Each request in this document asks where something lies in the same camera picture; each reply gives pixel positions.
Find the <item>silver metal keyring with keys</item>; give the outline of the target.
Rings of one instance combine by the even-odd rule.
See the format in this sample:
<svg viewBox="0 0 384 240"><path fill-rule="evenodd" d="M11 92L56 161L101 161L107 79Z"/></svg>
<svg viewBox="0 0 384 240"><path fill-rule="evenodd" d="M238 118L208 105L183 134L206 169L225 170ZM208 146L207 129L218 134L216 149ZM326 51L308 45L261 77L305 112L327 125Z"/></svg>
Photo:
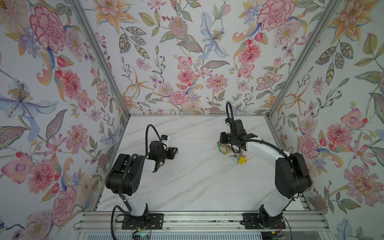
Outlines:
<svg viewBox="0 0 384 240"><path fill-rule="evenodd" d="M246 155L244 155L244 153L243 153L243 151L241 149L233 151L232 148L231 148L231 145L221 144L221 143L217 142L217 147L218 147L218 145L221 145L222 149L225 149L225 151L227 152L225 154L225 156L228 155L237 164L238 164L238 158L244 157L246 159L246 157L247 157Z"/></svg>

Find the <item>green plastic key tag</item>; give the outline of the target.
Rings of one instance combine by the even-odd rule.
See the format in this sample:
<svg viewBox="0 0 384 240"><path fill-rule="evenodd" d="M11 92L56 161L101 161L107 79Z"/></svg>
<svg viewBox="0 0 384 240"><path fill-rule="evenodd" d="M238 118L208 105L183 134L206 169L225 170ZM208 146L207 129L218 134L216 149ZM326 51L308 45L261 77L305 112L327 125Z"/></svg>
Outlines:
<svg viewBox="0 0 384 240"><path fill-rule="evenodd" d="M220 153L222 153L223 155L225 155L227 152L225 151L225 149L222 149L222 146L221 145L218 145L218 150Z"/></svg>

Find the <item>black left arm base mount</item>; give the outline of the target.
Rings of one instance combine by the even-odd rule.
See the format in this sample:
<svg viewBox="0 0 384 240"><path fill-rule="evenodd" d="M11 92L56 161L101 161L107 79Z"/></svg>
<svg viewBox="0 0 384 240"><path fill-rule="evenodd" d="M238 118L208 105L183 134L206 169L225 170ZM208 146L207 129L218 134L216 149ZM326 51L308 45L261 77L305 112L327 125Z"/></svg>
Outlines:
<svg viewBox="0 0 384 240"><path fill-rule="evenodd" d="M143 216L131 216L124 217L122 223L123 230L143 230L147 227L149 230L162 230L164 223L164 214L144 214Z"/></svg>

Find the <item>yellow plastic key tag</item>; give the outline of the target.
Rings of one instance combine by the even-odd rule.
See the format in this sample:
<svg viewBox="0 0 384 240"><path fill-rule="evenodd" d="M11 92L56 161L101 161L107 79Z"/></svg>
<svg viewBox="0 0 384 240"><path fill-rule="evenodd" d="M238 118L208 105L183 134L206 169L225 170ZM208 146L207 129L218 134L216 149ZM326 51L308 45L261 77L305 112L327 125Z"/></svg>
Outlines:
<svg viewBox="0 0 384 240"><path fill-rule="evenodd" d="M240 158L238 158L238 164L239 164L239 165L242 165L242 164L244 164L244 163L247 163L247 159L245 159L244 157L240 157Z"/></svg>

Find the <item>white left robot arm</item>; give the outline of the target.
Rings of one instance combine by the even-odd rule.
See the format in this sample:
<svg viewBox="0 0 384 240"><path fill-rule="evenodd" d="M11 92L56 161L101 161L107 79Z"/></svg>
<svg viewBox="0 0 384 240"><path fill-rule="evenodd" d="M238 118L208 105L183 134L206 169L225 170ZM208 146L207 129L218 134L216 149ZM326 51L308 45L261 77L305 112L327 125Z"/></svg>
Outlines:
<svg viewBox="0 0 384 240"><path fill-rule="evenodd" d="M173 160L178 148L169 147L167 140L152 141L147 153L120 154L107 176L106 187L117 194L127 207L126 213L133 217L142 217L148 205L139 195L139 186L144 172L155 173L166 160Z"/></svg>

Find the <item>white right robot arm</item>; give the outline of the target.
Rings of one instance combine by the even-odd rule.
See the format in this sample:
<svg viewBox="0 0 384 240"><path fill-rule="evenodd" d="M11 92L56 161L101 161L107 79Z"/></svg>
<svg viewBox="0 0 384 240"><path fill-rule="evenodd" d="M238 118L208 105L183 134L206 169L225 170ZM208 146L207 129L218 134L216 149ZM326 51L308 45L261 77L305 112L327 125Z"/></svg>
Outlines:
<svg viewBox="0 0 384 240"><path fill-rule="evenodd" d="M259 215L267 219L280 217L293 199L313 184L303 155L285 152L255 134L248 134L241 120L228 117L225 123L221 144L251 152L274 167L275 189L268 202L260 207Z"/></svg>

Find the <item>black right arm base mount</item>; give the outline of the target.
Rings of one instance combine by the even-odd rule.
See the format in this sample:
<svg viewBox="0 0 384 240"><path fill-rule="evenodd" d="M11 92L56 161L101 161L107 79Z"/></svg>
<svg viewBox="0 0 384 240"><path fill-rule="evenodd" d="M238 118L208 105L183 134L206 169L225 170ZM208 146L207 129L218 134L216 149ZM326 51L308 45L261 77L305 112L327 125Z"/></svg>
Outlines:
<svg viewBox="0 0 384 240"><path fill-rule="evenodd" d="M245 226L246 230L264 229L271 231L272 229L286 229L283 215L270 217L264 213L261 216L259 213L244 213L242 217L240 224Z"/></svg>

